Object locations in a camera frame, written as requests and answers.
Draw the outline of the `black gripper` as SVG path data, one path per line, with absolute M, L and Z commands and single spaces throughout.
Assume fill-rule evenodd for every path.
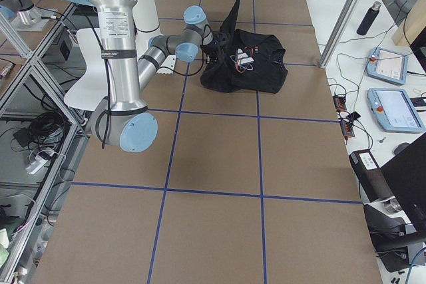
M 231 32 L 206 31 L 201 46 L 206 63 L 223 63 L 232 37 Z

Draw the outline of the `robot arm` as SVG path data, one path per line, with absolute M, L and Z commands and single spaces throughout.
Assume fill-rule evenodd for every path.
M 186 26 L 179 35 L 157 35 L 147 50 L 137 54 L 134 7 L 138 0 L 66 0 L 95 7 L 99 32 L 94 35 L 101 50 L 106 76 L 106 96 L 91 117 L 91 131 L 103 145 L 118 146 L 126 152 L 143 152 L 154 142 L 158 122 L 147 111 L 140 93 L 170 55 L 192 62 L 199 50 L 211 52 L 218 46 L 201 7 L 184 12 Z

